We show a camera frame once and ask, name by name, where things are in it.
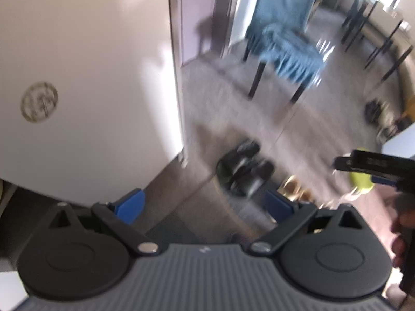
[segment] shoe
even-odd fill
[[[247,139],[225,154],[216,165],[219,183],[229,189],[236,174],[251,162],[260,149],[256,141]]]
[[[253,160],[244,173],[235,177],[230,192],[237,197],[254,195],[273,175],[274,165],[268,160]]]
[[[315,203],[315,199],[313,198],[313,195],[307,189],[300,191],[297,200],[299,202],[311,202],[311,203]]]

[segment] table leg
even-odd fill
[[[344,28],[349,23],[350,19],[351,19],[350,15],[347,15],[345,21],[342,24],[342,28]]]
[[[396,71],[396,69],[399,68],[399,66],[406,59],[406,57],[409,56],[409,54],[412,52],[413,49],[414,49],[414,47],[411,45],[409,47],[409,49],[406,50],[402,54],[402,56],[397,59],[397,61],[393,64],[393,66],[391,67],[391,69],[382,77],[381,82],[385,82],[391,76],[391,74],[393,74]]]
[[[366,64],[366,66],[364,67],[364,70],[367,69],[367,67],[375,60],[375,58],[380,54],[380,53],[385,53],[387,50],[390,49],[391,45],[392,45],[392,37],[393,35],[395,35],[395,33],[398,31],[400,25],[402,24],[402,21],[400,21],[398,23],[398,25],[395,27],[395,29],[392,31],[392,33],[389,35],[389,37],[385,40],[385,42],[383,43],[382,47],[380,49],[378,49],[377,51],[374,52],[374,55],[369,58],[368,63]]]

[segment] hand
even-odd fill
[[[402,227],[415,229],[415,211],[403,213],[392,223],[391,232],[397,234],[401,232]],[[399,236],[392,242],[392,251],[396,257],[392,262],[394,268],[400,268],[403,264],[403,254],[406,250],[406,243]]]

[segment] black device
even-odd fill
[[[19,311],[389,311],[382,244],[351,205],[302,204],[240,245],[156,244],[114,205],[55,205],[18,260],[30,297]]]
[[[415,161],[411,159],[354,150],[350,157],[336,158],[334,168],[371,174],[374,180],[376,177],[384,179],[398,191],[411,194],[411,199],[415,199]],[[400,289],[415,297],[415,231],[412,231],[401,272],[403,279]]]

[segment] floor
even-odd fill
[[[379,57],[369,71],[363,66],[373,47],[365,40],[347,52],[341,45],[344,16],[319,9],[310,21],[308,35],[335,45],[318,88],[306,90],[297,104],[289,100],[296,87],[275,76],[267,67],[252,101],[246,97],[258,61],[243,64],[244,43],[224,58],[208,53],[182,69],[188,165],[172,162],[148,186],[147,205],[135,222],[149,232],[175,216],[205,242],[222,243],[234,232],[254,239],[273,227],[250,202],[230,202],[217,187],[215,164],[244,137],[257,139],[261,153],[277,169],[275,181],[296,174],[320,202],[339,202],[349,188],[343,174],[333,175],[333,158],[364,147],[380,151],[376,130],[363,117],[368,100],[387,100],[397,114],[401,97],[397,76],[373,90],[391,66]],[[383,244],[389,248],[390,215],[377,187],[354,202]]]

